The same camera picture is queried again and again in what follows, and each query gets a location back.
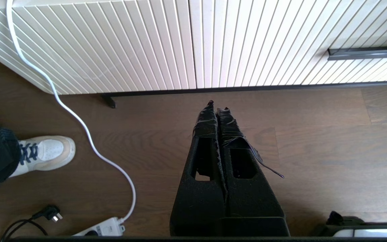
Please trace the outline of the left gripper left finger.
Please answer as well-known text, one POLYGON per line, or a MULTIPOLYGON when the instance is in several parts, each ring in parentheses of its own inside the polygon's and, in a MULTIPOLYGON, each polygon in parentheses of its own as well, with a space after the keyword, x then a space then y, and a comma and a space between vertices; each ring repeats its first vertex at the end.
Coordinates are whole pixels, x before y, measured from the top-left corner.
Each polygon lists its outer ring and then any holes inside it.
POLYGON ((214 102, 200 111, 170 216, 172 236, 213 236, 226 215, 227 190, 214 102))

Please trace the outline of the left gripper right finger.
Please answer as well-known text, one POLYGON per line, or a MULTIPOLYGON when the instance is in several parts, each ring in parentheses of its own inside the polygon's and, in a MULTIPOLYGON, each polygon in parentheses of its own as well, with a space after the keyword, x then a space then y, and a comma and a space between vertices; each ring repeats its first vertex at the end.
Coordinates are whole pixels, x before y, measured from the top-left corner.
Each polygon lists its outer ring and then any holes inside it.
POLYGON ((284 217, 284 211, 261 169, 265 164, 230 109, 217 109, 217 120, 229 215, 284 217))

